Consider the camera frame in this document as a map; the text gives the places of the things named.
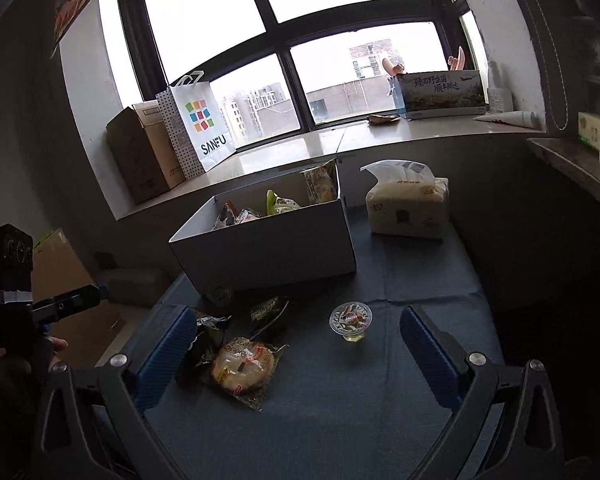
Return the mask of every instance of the window frame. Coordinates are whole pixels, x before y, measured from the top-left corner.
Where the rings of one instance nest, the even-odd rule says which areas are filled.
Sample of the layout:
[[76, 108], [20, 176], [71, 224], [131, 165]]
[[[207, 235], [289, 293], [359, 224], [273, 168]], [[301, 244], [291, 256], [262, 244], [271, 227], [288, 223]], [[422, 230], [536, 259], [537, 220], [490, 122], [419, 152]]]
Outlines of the window frame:
[[[298, 44], [318, 40], [361, 28], [395, 25], [398, 23], [432, 22], [436, 27], [445, 58], [455, 56], [452, 51], [462, 46], [466, 67], [473, 69], [472, 50], [460, 17], [469, 9], [466, 0], [371, 0], [318, 10], [285, 22], [278, 22], [269, 0], [254, 0], [265, 31], [239, 43], [220, 54], [192, 67], [183, 76], [196, 70], [204, 71], [204, 81], [214, 81], [249, 63], [275, 54], [280, 63], [291, 102], [296, 110], [300, 127], [297, 130], [246, 144], [238, 152], [310, 131], [350, 123], [366, 114], [316, 124], [311, 114], [290, 49]], [[131, 63], [144, 100], [173, 86], [180, 79], [166, 79], [160, 54], [152, 31], [145, 0], [118, 0], [125, 40]]]

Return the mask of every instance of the plastic cup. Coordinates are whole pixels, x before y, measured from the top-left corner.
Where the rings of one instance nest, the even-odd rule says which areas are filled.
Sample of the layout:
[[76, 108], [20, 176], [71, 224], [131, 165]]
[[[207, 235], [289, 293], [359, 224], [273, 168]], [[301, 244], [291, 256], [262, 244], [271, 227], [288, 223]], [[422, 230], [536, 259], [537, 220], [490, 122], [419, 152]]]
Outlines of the plastic cup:
[[329, 326], [346, 341], [355, 343], [365, 336], [373, 314], [371, 309], [359, 301], [348, 301], [336, 307], [329, 317]]

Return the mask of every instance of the box with chinese characters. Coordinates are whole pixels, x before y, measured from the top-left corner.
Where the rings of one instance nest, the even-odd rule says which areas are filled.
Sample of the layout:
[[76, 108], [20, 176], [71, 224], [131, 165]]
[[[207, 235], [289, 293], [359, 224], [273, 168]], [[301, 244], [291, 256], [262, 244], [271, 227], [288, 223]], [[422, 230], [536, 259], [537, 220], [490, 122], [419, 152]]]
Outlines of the box with chinese characters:
[[407, 119], [486, 113], [484, 89], [477, 70], [418, 72], [395, 76], [400, 92], [396, 107]]

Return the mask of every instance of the cardboard box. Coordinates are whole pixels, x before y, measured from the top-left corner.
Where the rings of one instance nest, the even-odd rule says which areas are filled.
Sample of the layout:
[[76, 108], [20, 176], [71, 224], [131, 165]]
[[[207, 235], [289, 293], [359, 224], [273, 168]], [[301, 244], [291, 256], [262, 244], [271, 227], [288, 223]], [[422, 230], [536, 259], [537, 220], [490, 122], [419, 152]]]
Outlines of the cardboard box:
[[[356, 270], [356, 257], [340, 192], [337, 200], [309, 205], [302, 173], [289, 173], [211, 197], [169, 241], [200, 294], [215, 286], [245, 290], [304, 282]], [[301, 209], [211, 229], [224, 203], [265, 213], [267, 190]]]
[[[93, 283], [62, 229], [49, 235], [33, 254], [33, 301], [58, 296]], [[73, 368], [91, 368], [116, 337], [125, 322], [108, 301], [51, 324], [50, 335], [66, 339], [69, 347], [62, 360]]]
[[600, 115], [578, 112], [578, 138], [587, 146], [600, 151]]
[[407, 119], [486, 113], [477, 70], [398, 74], [392, 86], [395, 108]]
[[127, 107], [107, 124], [107, 142], [139, 204], [184, 181], [158, 101]]

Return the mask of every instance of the white tube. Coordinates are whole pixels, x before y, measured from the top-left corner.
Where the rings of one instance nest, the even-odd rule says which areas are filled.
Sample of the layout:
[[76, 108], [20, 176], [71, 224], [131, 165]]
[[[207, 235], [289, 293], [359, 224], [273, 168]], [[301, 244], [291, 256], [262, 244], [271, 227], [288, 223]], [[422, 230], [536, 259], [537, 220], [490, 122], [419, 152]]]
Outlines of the white tube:
[[502, 114], [481, 115], [475, 118], [476, 121], [486, 123], [512, 124], [522, 128], [540, 129], [541, 124], [533, 112], [504, 112]]

